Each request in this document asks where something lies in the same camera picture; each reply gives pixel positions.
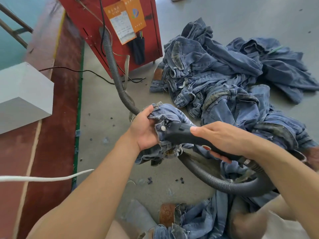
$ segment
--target blue wall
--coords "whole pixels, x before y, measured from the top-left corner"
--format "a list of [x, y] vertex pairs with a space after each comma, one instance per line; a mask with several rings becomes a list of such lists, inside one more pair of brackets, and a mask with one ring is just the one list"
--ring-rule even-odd
[[[18, 16], [22, 21], [34, 28], [47, 0], [0, 0], [0, 3]], [[0, 12], [0, 18], [12, 29], [21, 28], [19, 24]], [[28, 43], [29, 32], [21, 34]], [[24, 61], [26, 49], [0, 27], [0, 70]]]

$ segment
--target forearm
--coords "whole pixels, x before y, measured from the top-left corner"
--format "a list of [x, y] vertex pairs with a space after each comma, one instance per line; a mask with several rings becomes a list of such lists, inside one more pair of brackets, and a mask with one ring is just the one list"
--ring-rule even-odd
[[255, 159], [268, 174], [311, 238], [319, 238], [319, 175], [279, 146], [256, 146]]
[[105, 239], [139, 147], [129, 132], [115, 144], [98, 168], [54, 211], [30, 238]]

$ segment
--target white paper notice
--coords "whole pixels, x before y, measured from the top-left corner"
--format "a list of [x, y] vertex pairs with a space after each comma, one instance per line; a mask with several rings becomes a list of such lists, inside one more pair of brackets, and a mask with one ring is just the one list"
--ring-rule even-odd
[[125, 44], [136, 37], [127, 11], [110, 19], [111, 24], [120, 39], [121, 44]]

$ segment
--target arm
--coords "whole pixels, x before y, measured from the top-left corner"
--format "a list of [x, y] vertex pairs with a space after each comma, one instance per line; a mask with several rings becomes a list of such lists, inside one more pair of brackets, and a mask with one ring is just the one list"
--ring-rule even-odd
[[138, 114], [103, 162], [35, 226], [30, 239], [105, 239], [139, 152], [158, 143], [149, 106]]
[[[257, 161], [310, 238], [319, 238], [319, 175], [276, 144], [223, 122], [192, 127], [195, 136], [227, 153]], [[224, 156], [212, 155], [229, 162]]]

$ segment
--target black pouch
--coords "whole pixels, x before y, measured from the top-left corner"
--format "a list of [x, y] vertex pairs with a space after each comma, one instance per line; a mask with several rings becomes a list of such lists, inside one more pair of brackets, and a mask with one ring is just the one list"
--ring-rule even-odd
[[144, 37], [136, 37], [127, 43], [134, 55], [134, 61], [137, 65], [145, 62], [145, 40]]

